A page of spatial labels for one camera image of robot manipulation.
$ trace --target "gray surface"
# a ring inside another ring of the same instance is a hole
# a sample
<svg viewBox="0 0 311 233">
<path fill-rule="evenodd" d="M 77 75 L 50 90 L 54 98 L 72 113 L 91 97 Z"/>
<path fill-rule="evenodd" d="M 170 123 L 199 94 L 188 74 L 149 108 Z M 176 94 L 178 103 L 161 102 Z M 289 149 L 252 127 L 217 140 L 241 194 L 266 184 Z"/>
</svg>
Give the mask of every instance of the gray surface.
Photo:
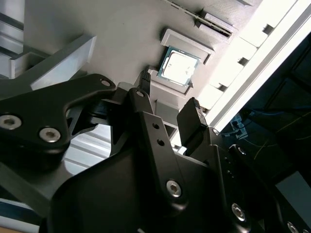
<svg viewBox="0 0 311 233">
<path fill-rule="evenodd" d="M 21 23 L 24 22 L 25 0 L 1 0 L 0 13 Z"/>
<path fill-rule="evenodd" d="M 170 106 L 166 102 L 157 100 L 155 103 L 155 114 L 162 118 L 164 124 L 177 128 L 178 113 L 178 109 L 174 108 L 174 106 Z"/>
<path fill-rule="evenodd" d="M 96 37 L 84 34 L 17 79 L 1 81 L 0 99 L 69 80 L 90 60 L 95 40 Z"/>
<path fill-rule="evenodd" d="M 15 52 L 23 52 L 24 0 L 0 2 L 0 46 Z"/>
<path fill-rule="evenodd" d="M 248 23 L 261 0 L 245 7 L 234 0 L 179 0 L 189 10 L 205 10 L 225 19 L 239 31 Z M 194 26 L 194 20 L 160 0 L 28 0 L 25 6 L 24 42 L 54 53 L 84 32 L 97 35 L 91 63 L 85 66 L 114 82 L 135 82 L 148 65 L 158 68 L 165 49 L 160 44 L 164 28 L 172 28 L 215 50 L 205 67 L 199 66 L 192 79 L 194 89 L 179 98 L 157 87 L 151 99 L 162 98 L 181 108 L 188 98 L 197 97 L 224 54 L 227 44 L 208 37 Z"/>
<path fill-rule="evenodd" d="M 8 77 L 14 79 L 43 60 L 44 57 L 33 52 L 23 52 L 19 56 L 10 59 L 10 73 Z"/>
</svg>

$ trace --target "cable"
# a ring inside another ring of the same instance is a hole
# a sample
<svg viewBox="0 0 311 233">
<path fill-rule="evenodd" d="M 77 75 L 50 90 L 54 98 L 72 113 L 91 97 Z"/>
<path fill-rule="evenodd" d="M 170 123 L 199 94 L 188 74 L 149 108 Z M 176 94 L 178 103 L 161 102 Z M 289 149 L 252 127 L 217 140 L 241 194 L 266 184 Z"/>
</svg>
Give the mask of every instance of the cable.
<svg viewBox="0 0 311 233">
<path fill-rule="evenodd" d="M 242 138 L 242 140 L 248 142 L 249 144 L 251 144 L 251 145 L 253 145 L 253 146 L 255 146 L 255 147 L 262 147 L 262 145 L 260 146 L 260 145 L 257 145 L 257 144 L 255 144 L 255 143 L 252 143 L 252 142 L 248 141 L 248 140 L 245 139 L 245 138 Z M 268 146 L 266 146 L 266 147 L 275 147 L 276 145 L 277 145 L 277 144 L 272 144 L 272 145 L 268 145 Z"/>
<path fill-rule="evenodd" d="M 305 139 L 308 139 L 308 138 L 311 138 L 311 135 L 309 135 L 309 136 L 306 136 L 306 137 L 302 137 L 302 138 L 297 138 L 297 139 L 295 139 L 296 141 L 301 141 L 301 140 L 305 140 Z M 253 145 L 253 146 L 255 146 L 255 147 L 262 147 L 262 146 L 260 146 L 260 145 L 257 145 L 257 144 L 255 144 L 255 143 L 252 143 L 252 142 L 250 142 L 250 141 L 248 141 L 247 139 L 245 139 L 245 138 L 238 138 L 238 140 L 244 140 L 244 141 L 246 141 L 246 142 L 248 142 L 249 144 L 251 144 L 251 145 Z M 272 144 L 272 145 L 268 145 L 268 146 L 266 146 L 266 147 L 275 147 L 275 146 L 277 146 L 277 143 L 275 143 L 275 144 Z"/>
<path fill-rule="evenodd" d="M 277 131 L 277 133 L 280 132 L 281 130 L 284 130 L 285 128 L 289 127 L 290 125 L 294 124 L 296 121 L 300 120 L 301 118 L 303 118 L 303 117 L 309 115 L 310 113 L 311 113 L 311 112 L 308 112 L 308 113 L 304 114 L 303 116 L 298 117 L 296 120 L 292 121 L 291 123 L 285 125 L 285 126 L 282 127 L 281 129 L 279 129 L 279 130 Z"/>
<path fill-rule="evenodd" d="M 254 160 L 257 158 L 257 155 L 259 155 L 259 153 L 261 152 L 261 150 L 264 148 L 264 146 L 269 142 L 269 140 L 267 139 L 265 141 L 265 143 L 262 145 L 262 147 L 257 151 L 255 157 L 254 157 Z"/>
<path fill-rule="evenodd" d="M 305 139 L 308 139 L 308 138 L 311 138 L 311 135 L 306 136 L 306 137 L 302 137 L 302 138 L 298 138 L 298 139 L 296 139 L 296 140 L 297 140 L 297 141 L 300 141 L 300 140 L 305 140 Z"/>
</svg>

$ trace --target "screw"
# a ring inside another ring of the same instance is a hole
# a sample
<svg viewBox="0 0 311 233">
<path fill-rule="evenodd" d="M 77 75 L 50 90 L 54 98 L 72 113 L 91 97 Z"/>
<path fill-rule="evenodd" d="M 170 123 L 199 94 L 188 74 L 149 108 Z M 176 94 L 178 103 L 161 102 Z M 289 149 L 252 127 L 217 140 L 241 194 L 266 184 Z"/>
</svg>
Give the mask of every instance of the screw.
<svg viewBox="0 0 311 233">
<path fill-rule="evenodd" d="M 46 142 L 57 142 L 60 139 L 60 132 L 54 128 L 44 128 L 39 132 L 39 136 Z"/>
<path fill-rule="evenodd" d="M 246 152 L 241 148 L 241 147 L 238 147 L 238 151 L 243 154 L 243 155 L 246 155 Z"/>
<path fill-rule="evenodd" d="M 140 97 L 144 97 L 144 93 L 142 93 L 141 91 L 137 91 L 136 94 L 138 94 Z"/>
<path fill-rule="evenodd" d="M 244 222 L 246 220 L 244 211 L 238 204 L 233 203 L 231 206 L 231 210 L 234 213 L 234 215 L 238 218 L 238 220 L 240 220 L 241 222 Z"/>
<path fill-rule="evenodd" d="M 212 131 L 214 132 L 214 134 L 216 134 L 216 136 L 220 135 L 220 133 L 217 131 L 217 129 L 212 129 Z"/>
<path fill-rule="evenodd" d="M 21 126 L 21 120 L 14 115 L 0 116 L 0 127 L 6 130 L 14 130 Z"/>
<path fill-rule="evenodd" d="M 105 86 L 111 86 L 110 82 L 106 81 L 106 80 L 102 80 L 102 84 L 104 84 Z"/>
<path fill-rule="evenodd" d="M 299 231 L 291 222 L 287 222 L 287 227 L 290 229 L 291 233 L 299 233 Z"/>
<path fill-rule="evenodd" d="M 178 198 L 181 196 L 181 188 L 177 182 L 167 181 L 166 188 L 173 197 Z"/>
</svg>

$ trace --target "black metal bracket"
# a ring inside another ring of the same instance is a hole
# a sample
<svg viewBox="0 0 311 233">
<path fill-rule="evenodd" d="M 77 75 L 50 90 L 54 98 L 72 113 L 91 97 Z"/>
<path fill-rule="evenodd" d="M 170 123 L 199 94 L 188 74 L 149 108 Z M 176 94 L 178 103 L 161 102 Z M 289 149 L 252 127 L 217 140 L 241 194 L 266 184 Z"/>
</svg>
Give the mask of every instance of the black metal bracket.
<svg viewBox="0 0 311 233">
<path fill-rule="evenodd" d="M 1 100 L 0 161 L 44 174 L 74 136 L 112 127 L 112 156 L 60 186 L 41 232 L 311 232 L 242 148 L 222 148 L 196 99 L 177 120 L 186 156 L 174 153 L 148 89 L 89 75 Z"/>
<path fill-rule="evenodd" d="M 1 100 L 3 124 L 15 125 L 19 120 L 20 125 L 11 129 L 0 128 L 0 160 L 11 166 L 32 169 L 45 170 L 57 166 L 71 140 L 67 110 L 98 98 L 108 98 L 115 88 L 108 78 L 92 74 Z M 43 129 L 56 131 L 43 132 L 46 134 L 44 140 L 40 136 Z"/>
</svg>

